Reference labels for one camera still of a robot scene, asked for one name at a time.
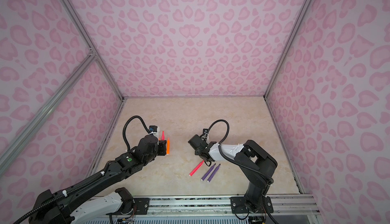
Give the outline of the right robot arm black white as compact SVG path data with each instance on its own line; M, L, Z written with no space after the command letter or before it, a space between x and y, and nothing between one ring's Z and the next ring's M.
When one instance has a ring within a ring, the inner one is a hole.
M267 192L274 183L272 178L277 161L255 141L244 144L222 145L208 143L204 135L194 135L189 145L205 163L227 161L238 166L248 179L249 185L243 197L231 198L232 213L273 213L272 202Z

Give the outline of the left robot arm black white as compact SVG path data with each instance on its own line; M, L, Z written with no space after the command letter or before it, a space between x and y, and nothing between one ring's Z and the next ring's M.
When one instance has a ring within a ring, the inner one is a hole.
M104 168L92 176L52 193L41 193L28 217L30 224L71 224L76 221L76 209L96 194L121 182L154 161L157 156L167 154L166 140L159 140L154 135L147 135L129 151L116 159L108 161Z

